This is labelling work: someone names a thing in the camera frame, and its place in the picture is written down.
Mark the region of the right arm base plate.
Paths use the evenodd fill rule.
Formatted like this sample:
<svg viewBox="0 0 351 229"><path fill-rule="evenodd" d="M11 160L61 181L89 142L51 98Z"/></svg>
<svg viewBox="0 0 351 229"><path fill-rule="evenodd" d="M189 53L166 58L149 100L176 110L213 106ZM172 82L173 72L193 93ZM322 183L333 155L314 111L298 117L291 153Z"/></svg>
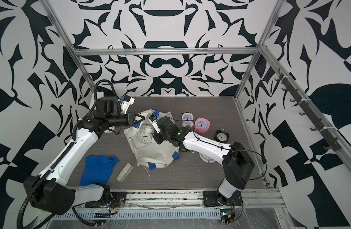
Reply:
<svg viewBox="0 0 351 229"><path fill-rule="evenodd" d="M226 198L218 191L203 191L203 205L205 207L221 207L221 206L242 206L243 200L241 192L235 191L230 198Z"/></svg>

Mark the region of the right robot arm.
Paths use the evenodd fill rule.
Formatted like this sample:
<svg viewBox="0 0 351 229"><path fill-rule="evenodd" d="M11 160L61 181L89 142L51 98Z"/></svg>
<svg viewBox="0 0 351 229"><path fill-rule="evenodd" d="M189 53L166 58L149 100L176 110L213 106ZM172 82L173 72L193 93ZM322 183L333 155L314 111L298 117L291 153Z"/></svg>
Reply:
<svg viewBox="0 0 351 229"><path fill-rule="evenodd" d="M255 163L240 143L231 145L211 140L189 128L178 127L167 116L152 114L149 120L154 127L153 137L157 144L168 141L180 149L196 151L223 167L225 178L217 189L219 196L231 198L237 190L246 187Z"/></svg>

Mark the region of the small white twin-bell clock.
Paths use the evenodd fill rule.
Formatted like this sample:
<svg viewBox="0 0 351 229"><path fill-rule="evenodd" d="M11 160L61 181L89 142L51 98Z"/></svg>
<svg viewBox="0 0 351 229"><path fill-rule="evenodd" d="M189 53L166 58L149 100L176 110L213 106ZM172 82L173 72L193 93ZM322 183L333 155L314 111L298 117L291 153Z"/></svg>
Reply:
<svg viewBox="0 0 351 229"><path fill-rule="evenodd" d="M183 113L181 120L182 120L182 127L192 128L194 126L194 116L192 113Z"/></svg>

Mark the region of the white twin-bell alarm clock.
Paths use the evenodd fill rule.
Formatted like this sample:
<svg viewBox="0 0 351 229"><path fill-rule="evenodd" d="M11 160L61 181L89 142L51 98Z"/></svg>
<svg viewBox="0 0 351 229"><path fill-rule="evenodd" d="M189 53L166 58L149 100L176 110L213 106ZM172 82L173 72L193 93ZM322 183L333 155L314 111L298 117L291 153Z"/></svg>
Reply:
<svg viewBox="0 0 351 229"><path fill-rule="evenodd" d="M140 143L147 145L147 144L151 143L151 141L152 141L153 132L154 132L154 129L152 126L142 125L139 128L139 130L136 134L136 137Z"/></svg>

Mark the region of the white canvas bag blue handles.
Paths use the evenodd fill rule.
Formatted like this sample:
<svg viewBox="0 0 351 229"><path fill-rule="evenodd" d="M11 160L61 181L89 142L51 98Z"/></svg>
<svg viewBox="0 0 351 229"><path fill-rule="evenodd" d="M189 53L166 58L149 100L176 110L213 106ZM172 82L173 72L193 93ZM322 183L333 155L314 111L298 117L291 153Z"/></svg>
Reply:
<svg viewBox="0 0 351 229"><path fill-rule="evenodd" d="M168 141L164 141L158 145L152 137L151 143L145 145L138 141L136 134L142 125L152 126L149 117L150 115L157 115L159 118L168 116L172 117L171 112L163 113L159 110L146 110L140 113L145 117L145 120L134 127L124 130L124 134L128 140L130 148L137 159L138 166L144 166L150 170L165 168L175 160L180 158L179 147L174 147Z"/></svg>

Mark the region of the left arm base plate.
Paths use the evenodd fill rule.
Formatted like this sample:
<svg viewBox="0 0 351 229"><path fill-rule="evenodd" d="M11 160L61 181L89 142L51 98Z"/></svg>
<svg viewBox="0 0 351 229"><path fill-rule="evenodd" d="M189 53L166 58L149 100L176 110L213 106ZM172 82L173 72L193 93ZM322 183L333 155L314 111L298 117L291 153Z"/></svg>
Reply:
<svg viewBox="0 0 351 229"><path fill-rule="evenodd" d="M126 203L127 192L115 191L106 193L100 200L85 203L85 208L119 208Z"/></svg>

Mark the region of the black alarm clock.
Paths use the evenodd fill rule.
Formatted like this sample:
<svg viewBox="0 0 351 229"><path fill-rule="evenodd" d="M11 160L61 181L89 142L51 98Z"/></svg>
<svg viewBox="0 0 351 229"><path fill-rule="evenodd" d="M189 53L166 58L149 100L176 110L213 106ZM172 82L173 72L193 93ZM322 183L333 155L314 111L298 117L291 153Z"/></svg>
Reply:
<svg viewBox="0 0 351 229"><path fill-rule="evenodd" d="M219 143L227 143L229 141L229 133L225 129L219 129L216 131L214 140Z"/></svg>

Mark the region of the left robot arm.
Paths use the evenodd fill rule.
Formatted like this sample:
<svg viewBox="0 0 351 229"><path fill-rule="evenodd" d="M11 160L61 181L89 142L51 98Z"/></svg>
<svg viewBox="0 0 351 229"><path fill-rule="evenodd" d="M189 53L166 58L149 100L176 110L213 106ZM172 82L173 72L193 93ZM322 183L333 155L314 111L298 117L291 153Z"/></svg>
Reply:
<svg viewBox="0 0 351 229"><path fill-rule="evenodd" d="M135 99L129 96L97 98L93 111L79 121L73 129L73 138L54 161L37 176L29 176L24 182L27 198L20 212L27 205L62 215L72 207L102 200L108 188L96 183L80 187L68 187L68 180L90 147L109 129L133 127L144 120L142 115L128 111Z"/></svg>

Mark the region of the pink alarm clock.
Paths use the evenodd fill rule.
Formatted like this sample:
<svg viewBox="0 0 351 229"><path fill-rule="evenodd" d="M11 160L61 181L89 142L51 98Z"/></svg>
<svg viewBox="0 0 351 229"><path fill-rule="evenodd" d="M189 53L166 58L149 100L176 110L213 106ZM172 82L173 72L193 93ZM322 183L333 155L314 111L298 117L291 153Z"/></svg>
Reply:
<svg viewBox="0 0 351 229"><path fill-rule="evenodd" d="M210 128L210 121L205 118L198 118L194 122L194 131L199 134L206 134Z"/></svg>

